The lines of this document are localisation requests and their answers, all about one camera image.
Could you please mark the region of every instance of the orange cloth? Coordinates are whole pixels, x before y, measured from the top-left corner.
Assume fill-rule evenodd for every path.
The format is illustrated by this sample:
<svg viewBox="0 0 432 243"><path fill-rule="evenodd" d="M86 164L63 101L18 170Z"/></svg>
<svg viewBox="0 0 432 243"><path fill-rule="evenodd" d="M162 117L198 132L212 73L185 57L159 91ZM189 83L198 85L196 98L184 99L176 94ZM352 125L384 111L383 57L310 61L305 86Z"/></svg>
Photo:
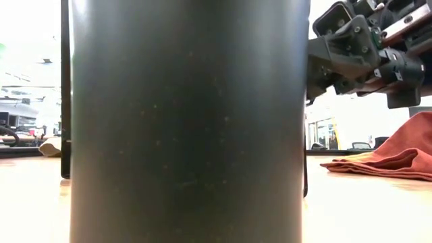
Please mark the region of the orange cloth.
<svg viewBox="0 0 432 243"><path fill-rule="evenodd" d="M323 163L331 172L432 182L432 111L417 113L377 150Z"/></svg>

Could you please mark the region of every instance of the black cable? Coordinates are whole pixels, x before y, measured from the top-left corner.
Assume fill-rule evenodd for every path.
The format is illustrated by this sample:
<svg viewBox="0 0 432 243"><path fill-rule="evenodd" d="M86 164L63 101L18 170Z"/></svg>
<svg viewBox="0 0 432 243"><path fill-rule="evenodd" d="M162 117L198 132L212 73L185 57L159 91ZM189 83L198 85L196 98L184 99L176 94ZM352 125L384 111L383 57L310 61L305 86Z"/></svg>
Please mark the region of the black cable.
<svg viewBox="0 0 432 243"><path fill-rule="evenodd" d="M20 142L20 137L14 131L10 130L9 128L5 128L3 126L0 126L0 133L4 133L4 132L10 136L13 136L13 138L15 138L15 141L4 142L4 145L13 147L13 146L16 146Z"/></svg>

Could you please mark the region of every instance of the office chair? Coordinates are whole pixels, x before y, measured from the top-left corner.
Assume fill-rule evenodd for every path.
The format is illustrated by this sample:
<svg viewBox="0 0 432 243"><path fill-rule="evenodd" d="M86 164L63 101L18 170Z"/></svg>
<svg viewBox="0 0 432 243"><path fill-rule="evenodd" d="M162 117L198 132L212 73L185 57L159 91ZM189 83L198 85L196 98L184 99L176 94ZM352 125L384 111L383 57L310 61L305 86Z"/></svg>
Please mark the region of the office chair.
<svg viewBox="0 0 432 243"><path fill-rule="evenodd" d="M322 145L322 144L320 144L318 142L314 142L312 144L312 146L310 147L310 149L312 149L312 150L327 150L327 148L324 147L324 145Z"/></svg>
<svg viewBox="0 0 432 243"><path fill-rule="evenodd" d="M376 137L373 149L378 149L389 137Z"/></svg>
<svg viewBox="0 0 432 243"><path fill-rule="evenodd" d="M367 142L353 142L353 149L371 149L371 145Z"/></svg>

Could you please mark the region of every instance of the black cylinder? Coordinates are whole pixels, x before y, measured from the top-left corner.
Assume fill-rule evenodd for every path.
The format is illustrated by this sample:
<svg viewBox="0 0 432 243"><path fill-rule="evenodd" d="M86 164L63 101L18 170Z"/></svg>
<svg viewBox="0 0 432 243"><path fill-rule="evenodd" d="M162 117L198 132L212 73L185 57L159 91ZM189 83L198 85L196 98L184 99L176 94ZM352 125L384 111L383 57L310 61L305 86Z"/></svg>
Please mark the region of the black cylinder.
<svg viewBox="0 0 432 243"><path fill-rule="evenodd" d="M310 1L72 3L71 243L301 242Z"/></svg>

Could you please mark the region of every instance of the table surface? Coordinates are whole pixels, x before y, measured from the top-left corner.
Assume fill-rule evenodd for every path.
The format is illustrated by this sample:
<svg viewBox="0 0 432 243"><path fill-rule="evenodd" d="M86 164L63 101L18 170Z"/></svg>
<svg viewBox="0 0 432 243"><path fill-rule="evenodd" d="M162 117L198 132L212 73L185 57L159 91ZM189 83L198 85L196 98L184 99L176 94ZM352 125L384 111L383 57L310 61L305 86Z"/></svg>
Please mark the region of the table surface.
<svg viewBox="0 0 432 243"><path fill-rule="evenodd" d="M20 137L21 141L24 142L31 142L34 140L33 136L23 136L23 135L18 135ZM52 136L44 136L43 137L43 141L47 140L48 138L53 138ZM15 138L13 136L0 136L0 139L6 141L6 142L10 142L12 140L15 140Z"/></svg>
<svg viewBox="0 0 432 243"><path fill-rule="evenodd" d="M432 183L328 173L309 157L304 242L432 242ZM69 242L59 159L0 160L0 242Z"/></svg>

